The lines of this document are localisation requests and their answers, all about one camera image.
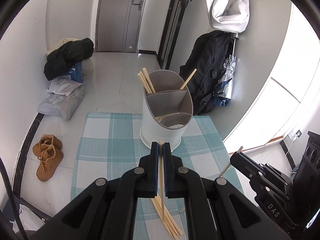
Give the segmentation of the white grey utensil holder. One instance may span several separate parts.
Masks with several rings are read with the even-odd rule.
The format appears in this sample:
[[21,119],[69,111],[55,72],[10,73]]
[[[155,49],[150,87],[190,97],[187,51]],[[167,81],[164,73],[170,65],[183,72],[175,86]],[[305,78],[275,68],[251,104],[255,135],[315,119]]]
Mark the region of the white grey utensil holder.
[[155,92],[143,93],[140,138],[148,148],[153,142],[162,141],[174,150],[193,116],[191,94],[176,72],[156,70],[149,78]]

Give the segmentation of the teal plaid tablecloth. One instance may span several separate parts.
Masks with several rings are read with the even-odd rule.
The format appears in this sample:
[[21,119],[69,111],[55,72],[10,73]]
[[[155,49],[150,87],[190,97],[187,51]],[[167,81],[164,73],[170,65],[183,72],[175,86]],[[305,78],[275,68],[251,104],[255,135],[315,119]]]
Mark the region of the teal plaid tablecloth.
[[[120,178],[136,167],[142,156],[150,153],[140,139],[141,126],[141,114],[87,114],[75,159],[71,200],[100,177]],[[185,167],[211,180],[229,161],[222,139],[208,116],[192,117],[172,155],[180,157]],[[223,177],[243,193],[235,168],[229,168]],[[182,211],[184,201],[166,199],[165,205],[184,232],[179,239],[187,239],[186,217]],[[149,199],[138,199],[133,239],[172,239]]]

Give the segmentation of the silver folded umbrella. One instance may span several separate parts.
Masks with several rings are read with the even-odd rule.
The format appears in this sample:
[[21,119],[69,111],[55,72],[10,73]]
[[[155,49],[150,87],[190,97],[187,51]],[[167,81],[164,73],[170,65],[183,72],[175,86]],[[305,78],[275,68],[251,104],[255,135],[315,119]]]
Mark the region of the silver folded umbrella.
[[238,33],[231,33],[233,41],[232,52],[225,59],[220,79],[214,89],[214,104],[218,106],[227,106],[232,98],[234,85],[234,73],[236,69],[235,44],[239,39]]

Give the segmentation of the chopstick in holder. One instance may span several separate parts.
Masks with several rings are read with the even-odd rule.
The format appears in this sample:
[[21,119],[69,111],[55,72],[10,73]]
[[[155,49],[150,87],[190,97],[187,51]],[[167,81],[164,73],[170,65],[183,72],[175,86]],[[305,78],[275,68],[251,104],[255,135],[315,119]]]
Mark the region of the chopstick in holder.
[[142,72],[139,72],[139,73],[137,74],[137,76],[138,76],[140,82],[142,83],[142,85],[144,86],[145,91],[146,91],[147,93],[149,93],[149,94],[152,93],[152,90],[151,90],[151,88],[149,87],[149,85],[148,85],[148,83],[147,83],[147,81],[146,81],[146,78],[144,77],[143,73],[142,73]]
[[145,77],[145,79],[146,79],[146,82],[147,82],[147,84],[148,84],[151,92],[152,92],[152,93],[155,93],[156,91],[155,91],[154,86],[153,86],[153,84],[152,84],[152,82],[151,82],[151,79],[150,79],[150,77],[149,77],[149,74],[148,74],[147,69],[146,69],[146,68],[143,68],[143,69],[142,69],[142,72],[143,72],[143,75],[144,75],[144,77]]

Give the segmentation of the chopstick in holder left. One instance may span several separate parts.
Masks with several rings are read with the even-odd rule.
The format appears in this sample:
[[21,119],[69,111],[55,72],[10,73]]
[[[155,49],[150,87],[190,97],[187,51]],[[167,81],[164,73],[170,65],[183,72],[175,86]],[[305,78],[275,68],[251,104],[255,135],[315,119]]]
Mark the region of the chopstick in holder left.
[[144,86],[145,91],[146,91],[147,93],[149,93],[149,94],[152,93],[152,90],[151,90],[151,88],[149,87],[149,85],[148,85],[148,83],[147,83],[147,81],[146,81],[146,78],[144,77],[143,73],[142,73],[142,72],[139,72],[139,73],[137,74],[137,76],[138,76],[140,82],[142,83],[142,85]]

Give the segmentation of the chopstick on table three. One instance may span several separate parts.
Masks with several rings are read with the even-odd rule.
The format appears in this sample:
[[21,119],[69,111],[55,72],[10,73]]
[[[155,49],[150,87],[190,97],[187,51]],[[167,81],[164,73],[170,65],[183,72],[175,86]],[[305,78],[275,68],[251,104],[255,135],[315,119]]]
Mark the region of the chopstick on table three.
[[191,78],[193,77],[193,75],[194,75],[196,72],[197,72],[197,69],[195,68],[195,69],[191,72],[191,74],[187,77],[187,79],[185,80],[185,82],[183,83],[183,85],[181,85],[180,90],[183,90],[183,89],[187,86],[188,82],[191,80]]

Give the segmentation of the tan boots pair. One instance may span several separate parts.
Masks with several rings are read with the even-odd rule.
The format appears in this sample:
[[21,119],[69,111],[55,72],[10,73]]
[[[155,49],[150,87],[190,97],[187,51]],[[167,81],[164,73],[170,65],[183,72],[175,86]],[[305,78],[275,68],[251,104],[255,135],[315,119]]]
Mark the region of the tan boots pair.
[[45,182],[54,175],[63,159],[62,142],[53,134],[44,134],[33,148],[33,154],[40,164],[36,171],[38,180]]

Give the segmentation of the black backpack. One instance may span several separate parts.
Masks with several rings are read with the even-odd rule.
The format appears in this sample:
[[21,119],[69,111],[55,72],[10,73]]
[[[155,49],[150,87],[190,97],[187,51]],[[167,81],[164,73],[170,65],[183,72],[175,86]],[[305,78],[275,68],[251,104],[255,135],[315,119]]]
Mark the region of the black backpack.
[[179,75],[184,80],[196,70],[187,84],[193,102],[193,115],[206,114],[213,109],[214,89],[231,46],[230,33],[215,30],[203,34],[195,41],[189,59],[180,66]]

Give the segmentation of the grey plastic parcel bag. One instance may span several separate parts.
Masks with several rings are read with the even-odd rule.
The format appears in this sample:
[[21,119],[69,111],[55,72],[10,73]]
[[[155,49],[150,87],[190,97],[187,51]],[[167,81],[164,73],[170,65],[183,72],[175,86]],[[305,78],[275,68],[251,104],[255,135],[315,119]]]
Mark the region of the grey plastic parcel bag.
[[37,111],[43,115],[57,116],[69,120],[84,97],[84,87],[75,89],[69,96],[50,94],[38,106]]

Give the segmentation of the white plastic parcel bag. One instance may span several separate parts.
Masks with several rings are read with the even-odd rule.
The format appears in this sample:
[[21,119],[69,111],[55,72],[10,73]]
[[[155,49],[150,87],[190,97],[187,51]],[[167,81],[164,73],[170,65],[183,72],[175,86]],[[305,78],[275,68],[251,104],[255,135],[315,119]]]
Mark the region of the white plastic parcel bag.
[[70,94],[80,86],[81,83],[71,79],[57,77],[50,82],[50,85],[47,88],[47,93],[70,96]]

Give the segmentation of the blue white box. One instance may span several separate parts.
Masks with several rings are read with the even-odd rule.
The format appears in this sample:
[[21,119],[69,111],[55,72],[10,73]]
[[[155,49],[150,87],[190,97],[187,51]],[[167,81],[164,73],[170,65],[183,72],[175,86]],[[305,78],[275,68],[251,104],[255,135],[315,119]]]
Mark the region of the blue white box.
[[60,75],[60,77],[73,80],[78,83],[83,83],[82,62],[76,63],[68,72]]

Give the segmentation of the white hanging bag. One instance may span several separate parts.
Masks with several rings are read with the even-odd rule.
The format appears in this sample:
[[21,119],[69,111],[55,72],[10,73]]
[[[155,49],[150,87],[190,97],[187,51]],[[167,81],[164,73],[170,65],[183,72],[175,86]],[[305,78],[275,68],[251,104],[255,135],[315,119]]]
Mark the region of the white hanging bag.
[[211,28],[228,33],[243,33],[249,23],[249,0],[205,0]]

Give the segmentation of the grey entrance door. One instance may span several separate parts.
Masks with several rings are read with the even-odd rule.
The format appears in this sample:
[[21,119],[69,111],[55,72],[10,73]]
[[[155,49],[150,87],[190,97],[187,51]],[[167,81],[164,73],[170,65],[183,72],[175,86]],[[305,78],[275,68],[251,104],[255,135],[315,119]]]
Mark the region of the grey entrance door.
[[145,0],[99,0],[96,51],[136,53]]

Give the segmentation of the black framed glass door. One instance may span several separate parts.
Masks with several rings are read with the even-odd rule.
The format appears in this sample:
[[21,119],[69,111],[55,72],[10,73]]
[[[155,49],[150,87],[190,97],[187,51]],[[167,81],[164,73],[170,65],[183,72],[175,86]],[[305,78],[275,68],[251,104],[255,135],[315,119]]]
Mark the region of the black framed glass door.
[[170,0],[161,36],[157,60],[161,69],[169,70],[184,13],[193,0]]

